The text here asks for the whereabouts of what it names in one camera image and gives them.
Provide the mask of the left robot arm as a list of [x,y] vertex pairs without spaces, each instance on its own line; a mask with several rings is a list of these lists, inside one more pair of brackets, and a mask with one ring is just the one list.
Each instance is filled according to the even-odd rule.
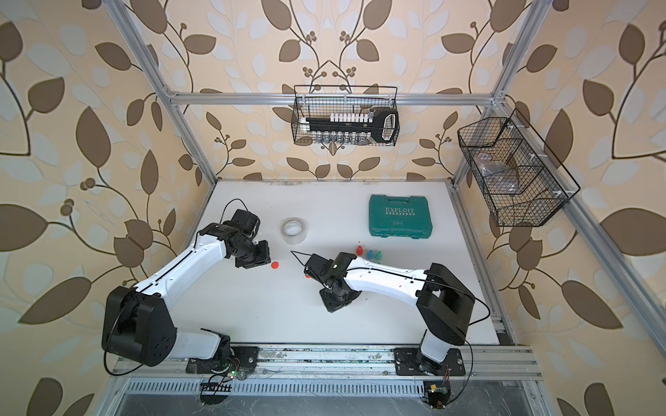
[[132,288],[119,286],[107,298],[102,350],[139,365],[190,359],[218,367],[232,360],[230,337],[210,329],[177,329],[171,311],[180,298],[218,262],[233,258],[237,268],[271,262],[265,240],[255,242],[260,220],[248,211],[211,223],[194,242],[152,277]]

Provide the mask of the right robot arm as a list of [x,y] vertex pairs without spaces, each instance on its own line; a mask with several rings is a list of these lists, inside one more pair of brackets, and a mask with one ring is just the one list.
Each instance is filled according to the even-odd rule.
[[420,352],[430,362],[442,363],[451,348],[467,341],[478,298],[444,265],[400,269],[341,252],[334,259],[312,254],[304,267],[305,275],[323,286],[320,297],[331,313],[364,291],[415,306],[427,327]]

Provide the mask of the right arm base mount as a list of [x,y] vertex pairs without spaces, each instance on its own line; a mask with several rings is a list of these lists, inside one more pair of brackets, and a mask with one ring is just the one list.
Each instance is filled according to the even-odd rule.
[[395,372],[399,376],[437,377],[467,374],[461,350],[426,333],[414,348],[395,348]]

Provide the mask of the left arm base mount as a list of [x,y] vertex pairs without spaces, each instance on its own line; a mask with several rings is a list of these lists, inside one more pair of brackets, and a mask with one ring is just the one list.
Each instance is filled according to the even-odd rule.
[[186,372],[188,374],[213,374],[243,376],[254,372],[258,365],[258,347],[232,346],[228,335],[217,333],[220,344],[211,359],[189,359]]

